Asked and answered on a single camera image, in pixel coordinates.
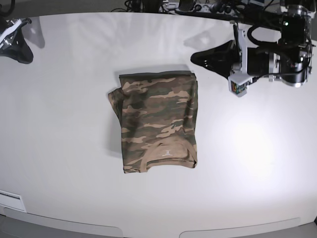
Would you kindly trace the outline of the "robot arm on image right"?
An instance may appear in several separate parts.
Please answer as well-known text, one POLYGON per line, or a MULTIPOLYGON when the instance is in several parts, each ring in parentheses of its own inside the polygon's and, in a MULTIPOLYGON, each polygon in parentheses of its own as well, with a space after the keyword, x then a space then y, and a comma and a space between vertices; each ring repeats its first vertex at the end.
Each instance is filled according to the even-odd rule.
POLYGON ((233 25, 234 39, 192 54, 191 62, 225 77, 229 91, 238 96, 262 77, 304 85, 312 68, 311 23, 317 5, 314 0, 281 0, 279 7, 270 12, 263 1, 215 1, 211 17, 223 15, 233 25))

